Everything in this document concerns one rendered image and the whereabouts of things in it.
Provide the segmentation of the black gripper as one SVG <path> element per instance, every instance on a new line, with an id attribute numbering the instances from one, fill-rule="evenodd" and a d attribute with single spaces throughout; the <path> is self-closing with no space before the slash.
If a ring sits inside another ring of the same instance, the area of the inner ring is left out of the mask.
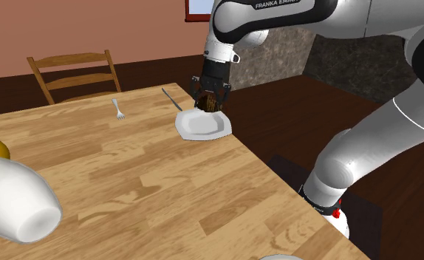
<path id="1" fill-rule="evenodd" d="M 205 58 L 201 75 L 193 76 L 190 82 L 190 92 L 194 99 L 194 107 L 199 107 L 199 99 L 202 90 L 218 92 L 217 110 L 223 109 L 224 102 L 228 99 L 231 85 L 228 84 L 230 74 L 230 62 L 218 62 Z"/>

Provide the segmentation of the brown round thing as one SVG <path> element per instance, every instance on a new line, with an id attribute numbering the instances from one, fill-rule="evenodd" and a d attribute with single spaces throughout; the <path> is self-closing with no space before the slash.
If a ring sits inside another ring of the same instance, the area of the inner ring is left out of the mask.
<path id="1" fill-rule="evenodd" d="M 222 105 L 217 104 L 215 94 L 211 92 L 203 94 L 198 99 L 196 107 L 204 112 L 218 112 L 222 109 Z"/>

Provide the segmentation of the white plate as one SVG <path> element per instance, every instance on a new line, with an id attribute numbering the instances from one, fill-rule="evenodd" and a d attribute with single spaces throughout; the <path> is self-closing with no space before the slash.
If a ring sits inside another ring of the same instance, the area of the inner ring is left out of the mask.
<path id="1" fill-rule="evenodd" d="M 223 112 L 204 112 L 197 108 L 179 112 L 175 127 L 183 140 L 216 140 L 232 134 L 230 120 Z"/>

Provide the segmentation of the silver knife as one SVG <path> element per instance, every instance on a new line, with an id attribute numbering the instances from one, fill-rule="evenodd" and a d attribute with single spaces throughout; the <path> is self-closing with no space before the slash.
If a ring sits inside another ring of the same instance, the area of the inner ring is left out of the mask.
<path id="1" fill-rule="evenodd" d="M 163 93 L 169 98 L 169 100 L 182 112 L 183 109 L 180 107 L 180 105 L 169 95 L 169 93 L 162 88 L 161 89 L 163 91 Z"/>

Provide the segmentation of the red framed window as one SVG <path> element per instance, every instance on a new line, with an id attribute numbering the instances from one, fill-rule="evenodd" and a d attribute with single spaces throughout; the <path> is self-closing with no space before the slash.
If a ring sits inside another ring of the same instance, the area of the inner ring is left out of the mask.
<path id="1" fill-rule="evenodd" d="M 185 22 L 209 22 L 214 0 L 185 0 Z"/>

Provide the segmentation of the silver fork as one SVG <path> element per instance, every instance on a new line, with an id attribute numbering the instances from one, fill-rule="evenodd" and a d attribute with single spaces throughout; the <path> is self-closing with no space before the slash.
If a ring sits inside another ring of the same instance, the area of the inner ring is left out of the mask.
<path id="1" fill-rule="evenodd" d="M 124 113 L 121 112 L 119 106 L 118 106 L 118 102 L 115 98 L 112 98 L 112 103 L 114 104 L 114 107 L 117 110 L 117 119 L 118 120 L 123 120 L 125 118 Z"/>

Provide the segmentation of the wooden table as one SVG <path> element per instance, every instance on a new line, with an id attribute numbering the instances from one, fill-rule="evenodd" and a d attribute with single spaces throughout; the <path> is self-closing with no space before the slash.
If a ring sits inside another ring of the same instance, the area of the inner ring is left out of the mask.
<path id="1" fill-rule="evenodd" d="M 0 114 L 64 212 L 39 242 L 0 238 L 0 260 L 368 260 L 236 137 L 183 140 L 162 88 L 193 106 L 171 83 Z"/>

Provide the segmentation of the wooden chair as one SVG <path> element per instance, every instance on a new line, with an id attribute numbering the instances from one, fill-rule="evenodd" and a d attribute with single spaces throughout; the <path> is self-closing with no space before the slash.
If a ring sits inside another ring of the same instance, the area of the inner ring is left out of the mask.
<path id="1" fill-rule="evenodd" d="M 56 66 L 68 66 L 76 64 L 86 64 L 98 61 L 105 61 L 111 72 L 110 73 L 93 73 L 86 75 L 78 75 L 67 78 L 60 78 L 49 83 L 45 83 L 41 75 L 40 69 L 56 67 Z M 74 86 L 81 86 L 91 83 L 100 83 L 104 81 L 113 81 L 117 92 L 122 92 L 120 83 L 115 71 L 115 67 L 112 61 L 111 53 L 106 49 L 103 53 L 99 52 L 85 52 L 71 55 L 55 55 L 40 60 L 35 60 L 33 57 L 27 57 L 27 62 L 33 71 L 33 74 L 41 87 L 42 92 L 49 105 L 55 104 L 55 101 L 50 94 L 51 90 L 65 89 Z"/>

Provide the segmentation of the white round thing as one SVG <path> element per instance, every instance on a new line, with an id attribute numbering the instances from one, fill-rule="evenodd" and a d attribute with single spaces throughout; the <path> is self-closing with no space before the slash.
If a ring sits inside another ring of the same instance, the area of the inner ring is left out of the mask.
<path id="1" fill-rule="evenodd" d="M 303 259 L 293 255 L 273 254 L 273 255 L 263 256 L 259 260 L 303 260 Z"/>

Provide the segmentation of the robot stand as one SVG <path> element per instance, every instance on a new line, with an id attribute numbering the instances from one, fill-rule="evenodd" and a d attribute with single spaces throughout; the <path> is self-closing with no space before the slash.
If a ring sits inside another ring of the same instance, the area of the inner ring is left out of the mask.
<path id="1" fill-rule="evenodd" d="M 296 191 L 310 173 L 280 155 L 272 157 L 267 166 Z M 348 220 L 349 240 L 371 260 L 380 260 L 382 208 L 347 191 L 342 196 L 341 210 Z"/>

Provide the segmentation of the white vase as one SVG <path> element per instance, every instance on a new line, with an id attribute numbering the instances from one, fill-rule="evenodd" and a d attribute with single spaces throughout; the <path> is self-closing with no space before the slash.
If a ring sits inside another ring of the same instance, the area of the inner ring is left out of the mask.
<path id="1" fill-rule="evenodd" d="M 37 242 L 59 226 L 61 205 L 47 181 L 31 168 L 0 157 L 0 237 Z"/>

